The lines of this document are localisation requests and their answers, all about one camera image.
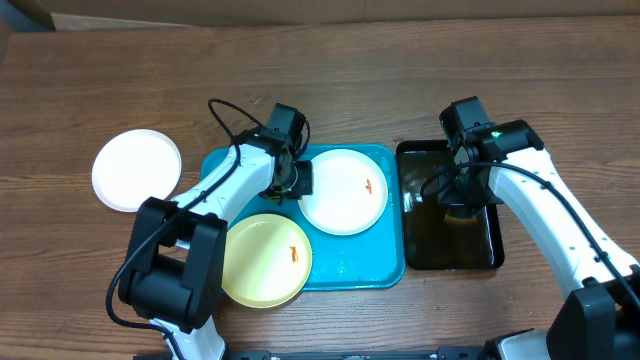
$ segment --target blue tray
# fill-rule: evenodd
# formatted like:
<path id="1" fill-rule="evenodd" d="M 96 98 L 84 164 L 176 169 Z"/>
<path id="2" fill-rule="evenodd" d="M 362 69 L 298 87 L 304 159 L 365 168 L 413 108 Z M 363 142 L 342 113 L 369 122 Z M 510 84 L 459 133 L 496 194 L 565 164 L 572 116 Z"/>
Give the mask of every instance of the blue tray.
<path id="1" fill-rule="evenodd" d="M 369 229 L 351 236 L 335 236 L 311 225 L 300 211 L 297 201 L 285 200 L 282 206 L 259 196 L 249 201 L 238 221 L 262 213 L 283 215 L 307 234 L 313 250 L 311 275 L 303 291 L 387 288 L 395 285 L 405 270 L 402 237 L 402 203 L 396 160 L 391 150 L 382 145 L 310 145 L 301 160 L 333 149 L 359 151 L 370 157 L 387 179 L 389 197 L 380 219 Z M 207 176 L 227 156 L 227 149 L 209 154 L 202 164 L 201 177 Z"/>

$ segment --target wooden tabletop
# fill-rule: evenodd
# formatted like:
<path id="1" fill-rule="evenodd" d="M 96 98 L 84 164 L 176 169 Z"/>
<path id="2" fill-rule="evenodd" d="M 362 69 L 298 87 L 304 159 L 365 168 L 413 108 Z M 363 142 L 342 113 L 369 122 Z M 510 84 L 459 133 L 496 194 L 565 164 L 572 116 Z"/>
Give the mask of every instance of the wooden tabletop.
<path id="1" fill-rule="evenodd" d="M 528 121 L 601 227 L 640 258 L 640 18 L 14 34 L 0 67 L 0 356 L 129 359 L 165 348 L 119 327 L 105 290 L 133 214 L 91 187 L 98 150 L 129 129 L 170 136 L 177 192 L 229 140 L 206 101 L 266 119 L 275 102 L 311 122 L 312 144 L 443 138 L 437 115 L 478 95 L 491 118 Z M 239 132 L 250 124 L 225 109 Z M 215 317 L 231 349 L 415 350 L 546 329 L 563 303 L 551 270 L 500 210 L 497 271 L 413 271 L 386 290 L 303 293 Z M 131 319 L 120 304 L 116 310 Z"/>

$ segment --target pale yellow plate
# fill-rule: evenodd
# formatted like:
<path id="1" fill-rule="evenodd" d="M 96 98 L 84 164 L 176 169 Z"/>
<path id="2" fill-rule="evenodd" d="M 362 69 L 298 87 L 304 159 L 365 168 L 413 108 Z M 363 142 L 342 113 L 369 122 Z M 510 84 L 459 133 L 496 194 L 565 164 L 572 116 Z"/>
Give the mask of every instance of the pale yellow plate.
<path id="1" fill-rule="evenodd" d="M 285 303 L 311 273 L 311 244 L 293 221 L 260 214 L 237 223 L 227 234 L 222 288 L 253 308 Z"/>

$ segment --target wood grain surface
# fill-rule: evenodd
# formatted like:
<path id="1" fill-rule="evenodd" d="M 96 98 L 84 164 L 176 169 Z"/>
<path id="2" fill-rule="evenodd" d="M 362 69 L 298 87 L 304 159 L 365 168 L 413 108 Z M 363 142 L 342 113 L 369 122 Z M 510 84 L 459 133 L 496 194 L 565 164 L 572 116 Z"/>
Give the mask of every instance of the wood grain surface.
<path id="1" fill-rule="evenodd" d="M 601 227 L 640 257 L 640 18 L 14 34 L 0 67 L 0 357 L 129 359 L 164 349 L 104 311 L 133 214 L 90 181 L 97 152 L 129 129 L 170 136 L 177 192 L 229 140 L 206 101 L 266 119 L 303 111 L 312 144 L 443 138 L 437 115 L 478 95 L 498 123 L 527 120 Z M 234 132 L 249 123 L 220 109 Z M 547 328 L 562 298 L 506 208 L 497 271 L 412 271 L 393 288 L 313 292 L 274 310 L 225 299 L 231 349 L 415 350 Z M 135 318 L 117 304 L 123 316 Z"/>

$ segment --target black cable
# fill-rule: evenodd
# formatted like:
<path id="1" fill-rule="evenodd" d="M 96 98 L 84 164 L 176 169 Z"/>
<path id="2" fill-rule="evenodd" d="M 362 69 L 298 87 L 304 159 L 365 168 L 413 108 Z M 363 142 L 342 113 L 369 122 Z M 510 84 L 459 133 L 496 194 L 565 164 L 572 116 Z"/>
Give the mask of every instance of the black cable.
<path id="1" fill-rule="evenodd" d="M 231 166 L 229 171 L 227 171 L 224 175 L 222 175 L 222 177 L 220 177 L 220 179 L 218 179 L 218 181 L 216 181 L 213 185 L 211 185 L 205 191 L 201 192 L 200 195 L 198 195 L 198 197 L 193 199 L 187 205 L 185 205 L 184 207 L 178 209 L 178 211 L 176 212 L 176 214 L 174 216 L 172 216 L 167 221 L 165 221 L 162 225 L 160 225 L 156 229 L 156 231 L 154 231 L 144 242 L 142 242 L 142 244 L 140 244 L 140 246 L 133 253 L 131 253 L 131 256 L 129 256 L 129 258 L 120 266 L 120 268 L 118 269 L 116 274 L 111 279 L 111 283 L 109 284 L 109 288 L 107 289 L 107 297 L 106 297 L 106 302 L 105 302 L 106 303 L 105 305 L 106 305 L 106 309 L 107 309 L 107 314 L 109 315 L 109 318 L 111 318 L 111 320 L 114 323 L 116 323 L 118 325 L 121 325 L 121 326 L 134 328 L 134 329 L 149 329 L 149 330 L 156 330 L 156 331 L 159 331 L 159 332 L 163 333 L 164 336 L 169 340 L 169 343 L 171 343 L 171 347 L 173 347 L 173 351 L 175 352 L 175 354 L 176 354 L 176 356 L 178 357 L 179 360 L 185 360 L 185 358 L 182 355 L 182 352 L 180 351 L 180 348 L 178 347 L 178 344 L 177 344 L 177 342 L 176 342 L 176 340 L 175 340 L 175 338 L 173 336 L 173 333 L 171 333 L 171 331 L 169 331 L 168 329 L 166 329 L 166 328 L 164 328 L 162 326 L 158 326 L 158 325 L 154 325 L 154 324 L 137 323 L 137 322 L 132 322 L 132 321 L 127 321 L 127 320 L 121 319 L 120 317 L 118 317 L 118 315 L 116 315 L 115 311 L 113 310 L 113 295 L 114 295 L 115 290 L 116 290 L 116 285 L 118 284 L 118 282 L 122 278 L 122 275 L 124 274 L 125 271 L 127 271 L 127 269 L 131 266 L 133 261 L 140 255 L 140 253 L 142 253 L 145 248 L 147 248 L 151 243 L 153 243 L 155 240 L 157 240 L 160 236 L 165 235 L 167 230 L 171 228 L 171 225 L 173 225 L 173 223 L 175 221 L 177 221 L 177 219 L 179 219 L 181 217 L 181 215 L 183 215 L 184 213 L 188 212 L 189 209 L 193 208 L 195 205 L 200 203 L 202 200 L 206 199 L 207 196 L 209 196 L 216 188 L 218 188 L 218 186 L 220 186 L 223 182 L 225 182 L 231 176 L 231 174 L 235 171 L 235 169 L 240 165 L 240 146 L 238 146 L 238 144 L 235 142 L 235 139 L 234 139 L 234 136 L 233 136 L 233 133 L 231 132 L 231 130 L 229 130 L 227 125 L 225 125 L 225 123 L 222 121 L 220 116 L 218 116 L 218 114 L 213 109 L 213 103 L 219 103 L 219 104 L 223 104 L 223 105 L 229 106 L 232 109 L 235 109 L 235 110 L 239 111 L 240 113 L 242 113 L 243 115 L 247 116 L 250 120 L 252 120 L 256 124 L 258 124 L 258 126 L 263 126 L 251 114 L 247 113 L 246 111 L 244 111 L 243 109 L 241 109 L 240 107 L 238 107 L 238 106 L 236 106 L 234 104 L 231 104 L 231 103 L 229 103 L 227 101 L 220 100 L 220 99 L 210 99 L 209 100 L 209 102 L 208 102 L 209 111 L 211 111 L 211 114 L 216 119 L 216 121 L 220 124 L 220 126 L 225 131 L 225 133 L 227 133 L 229 138 L 231 138 L 231 143 L 233 144 L 233 147 L 236 150 L 236 159 L 233 161 L 233 165 Z"/>
<path id="2" fill-rule="evenodd" d="M 540 176 L 538 176 L 538 175 L 536 175 L 536 174 L 534 174 L 534 173 L 532 173 L 530 171 L 527 171 L 527 170 L 525 170 L 523 168 L 511 165 L 511 164 L 498 163 L 498 162 L 462 163 L 462 164 L 457 164 L 457 165 L 451 166 L 449 168 L 440 170 L 437 173 L 435 173 L 434 175 L 432 175 L 431 177 L 429 177 L 427 179 L 427 181 L 425 181 L 424 184 L 422 184 L 422 187 L 420 188 L 420 196 L 422 196 L 424 198 L 426 195 L 423 196 L 423 193 L 424 193 L 424 190 L 426 189 L 426 187 L 429 186 L 429 184 L 431 184 L 435 179 L 437 179 L 441 175 L 445 175 L 445 174 L 448 174 L 448 173 L 451 173 L 451 172 L 453 172 L 455 174 L 460 169 L 464 169 L 464 168 L 485 168 L 485 167 L 489 167 L 489 168 L 491 168 L 491 167 L 499 167 L 499 168 L 504 168 L 504 169 L 508 169 L 508 170 L 511 170 L 511 171 L 515 171 L 515 172 L 517 172 L 517 173 L 519 173 L 521 175 L 524 175 L 524 176 L 526 176 L 526 177 L 528 177 L 530 179 L 535 180 L 540 185 L 542 185 L 544 188 L 549 190 L 558 199 L 558 201 L 560 201 L 560 203 L 564 206 L 564 208 L 567 210 L 569 215 L 571 215 L 573 220 L 576 222 L 576 225 L 578 225 L 578 227 L 580 228 L 580 230 L 584 234 L 585 238 L 587 239 L 587 241 L 589 242 L 589 244 L 591 245 L 593 250 L 598 255 L 598 258 L 600 258 L 600 260 L 602 260 L 602 262 L 607 267 L 609 272 L 611 272 L 611 274 L 613 275 L 614 278 L 616 278 L 616 280 L 618 281 L 620 286 L 622 286 L 622 288 L 625 290 L 625 292 L 627 292 L 627 295 L 629 295 L 631 303 L 633 304 L 633 306 L 638 311 L 638 314 L 640 314 L 640 299 L 638 299 L 638 296 L 633 292 L 633 289 L 631 289 L 629 284 L 627 284 L 627 281 L 622 276 L 622 274 L 620 274 L 620 272 L 618 272 L 618 269 L 616 269 L 615 266 L 613 266 L 613 263 L 611 263 L 611 260 L 609 260 L 609 257 L 607 256 L 607 254 L 602 250 L 600 245 L 598 245 L 598 242 L 596 242 L 596 239 L 593 237 L 593 235 L 591 234 L 591 232 L 589 231 L 587 226 L 584 224 L 584 222 L 580 218 L 580 215 L 578 215 L 578 213 L 573 208 L 573 206 L 571 206 L 571 203 L 569 203 L 569 201 L 560 193 L 560 191 L 558 191 L 558 189 L 556 189 L 553 186 L 553 184 L 550 181 L 547 181 L 547 180 L 541 178 Z M 451 184 L 448 181 L 443 187 L 446 188 L 446 187 L 449 187 L 450 185 Z M 437 192 L 431 193 L 431 194 L 427 194 L 427 195 L 432 196 L 434 194 L 439 193 L 440 191 L 442 191 L 442 190 L 438 189 Z"/>
<path id="3" fill-rule="evenodd" d="M 311 127 L 309 126 L 309 120 L 304 119 L 304 124 L 307 126 L 307 138 L 304 140 L 304 145 L 300 147 L 300 150 L 295 153 L 293 156 L 293 161 L 296 161 L 304 154 L 304 151 L 307 150 L 307 145 L 309 145 L 309 139 L 311 138 Z"/>

